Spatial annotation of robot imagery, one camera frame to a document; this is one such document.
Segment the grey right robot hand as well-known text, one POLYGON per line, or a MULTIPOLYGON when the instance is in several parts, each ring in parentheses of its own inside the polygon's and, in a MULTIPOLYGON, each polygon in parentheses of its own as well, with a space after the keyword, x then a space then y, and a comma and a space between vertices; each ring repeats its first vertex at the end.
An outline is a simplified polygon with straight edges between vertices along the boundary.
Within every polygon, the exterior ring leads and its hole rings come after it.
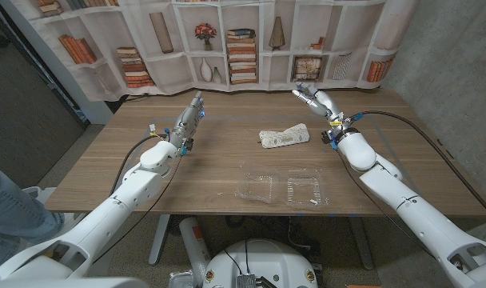
POLYGON ((330 126, 342 126, 344 114, 335 101, 324 91, 303 82, 298 82, 292 94, 305 103, 316 115, 324 117, 330 126))

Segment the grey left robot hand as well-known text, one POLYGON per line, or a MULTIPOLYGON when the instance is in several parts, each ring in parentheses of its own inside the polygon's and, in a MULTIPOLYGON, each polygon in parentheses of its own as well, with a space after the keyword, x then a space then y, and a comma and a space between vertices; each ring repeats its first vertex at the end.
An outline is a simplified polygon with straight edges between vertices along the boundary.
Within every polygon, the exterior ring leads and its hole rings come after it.
POLYGON ((202 92, 197 92, 191 103, 177 117, 176 124, 169 136, 169 142, 177 148, 192 138, 200 120, 205 116, 202 92))

